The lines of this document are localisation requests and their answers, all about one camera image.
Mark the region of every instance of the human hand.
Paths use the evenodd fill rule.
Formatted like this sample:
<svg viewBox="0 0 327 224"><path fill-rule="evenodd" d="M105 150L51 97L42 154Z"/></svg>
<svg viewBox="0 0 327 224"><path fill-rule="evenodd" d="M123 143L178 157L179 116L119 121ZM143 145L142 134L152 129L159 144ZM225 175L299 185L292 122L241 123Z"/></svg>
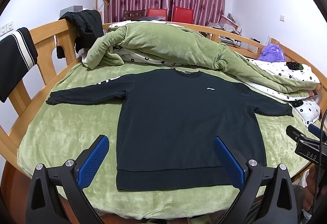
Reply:
<svg viewBox="0 0 327 224"><path fill-rule="evenodd" d="M313 196L315 194L316 188L316 166L311 167L309 170L309 175L306 178L307 186L303 189L304 199L303 199L303 209L305 211L309 211L312 207L313 203ZM321 190L321 194L325 195L327 193L327 185L323 187Z"/></svg>

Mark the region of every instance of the sweatshirt sleeve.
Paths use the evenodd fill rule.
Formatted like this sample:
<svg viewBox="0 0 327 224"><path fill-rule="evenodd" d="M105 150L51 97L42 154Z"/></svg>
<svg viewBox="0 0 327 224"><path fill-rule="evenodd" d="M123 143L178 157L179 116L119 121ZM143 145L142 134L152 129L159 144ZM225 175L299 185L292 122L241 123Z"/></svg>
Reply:
<svg viewBox="0 0 327 224"><path fill-rule="evenodd" d="M291 116L292 107L289 104L280 103L272 98L251 90L242 83L238 83L238 88L245 104L251 106L255 113L266 116Z"/></svg>
<svg viewBox="0 0 327 224"><path fill-rule="evenodd" d="M114 77L87 87L76 87L50 93L46 103L94 105L106 102L112 98L125 99L133 91L135 74Z"/></svg>

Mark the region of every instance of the sweatshirt hem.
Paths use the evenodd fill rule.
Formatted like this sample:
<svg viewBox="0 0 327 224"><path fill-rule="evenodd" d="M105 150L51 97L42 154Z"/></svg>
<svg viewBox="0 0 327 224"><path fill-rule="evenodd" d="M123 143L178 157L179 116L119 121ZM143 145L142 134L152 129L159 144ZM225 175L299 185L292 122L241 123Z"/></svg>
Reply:
<svg viewBox="0 0 327 224"><path fill-rule="evenodd" d="M223 167L131 172L117 170L117 190L163 191L230 185Z"/></svg>

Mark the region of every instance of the electrical outlet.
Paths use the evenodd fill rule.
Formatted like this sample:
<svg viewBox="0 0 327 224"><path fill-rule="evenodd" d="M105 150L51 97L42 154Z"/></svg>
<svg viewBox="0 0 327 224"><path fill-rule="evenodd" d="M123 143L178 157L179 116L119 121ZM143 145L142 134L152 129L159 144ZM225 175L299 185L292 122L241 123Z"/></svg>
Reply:
<svg viewBox="0 0 327 224"><path fill-rule="evenodd" d="M3 25L0 28L0 36L4 35L7 33L7 25Z"/></svg>
<svg viewBox="0 0 327 224"><path fill-rule="evenodd" d="M14 22L11 21L7 24L7 32L14 30Z"/></svg>

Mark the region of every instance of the purple plush toy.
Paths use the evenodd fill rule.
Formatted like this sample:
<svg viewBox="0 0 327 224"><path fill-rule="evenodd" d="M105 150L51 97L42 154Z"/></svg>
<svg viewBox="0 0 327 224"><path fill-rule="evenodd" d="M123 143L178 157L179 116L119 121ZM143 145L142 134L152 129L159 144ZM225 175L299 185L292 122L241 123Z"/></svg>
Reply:
<svg viewBox="0 0 327 224"><path fill-rule="evenodd" d="M265 62L285 62L283 50L276 44L269 43L264 47L258 60Z"/></svg>

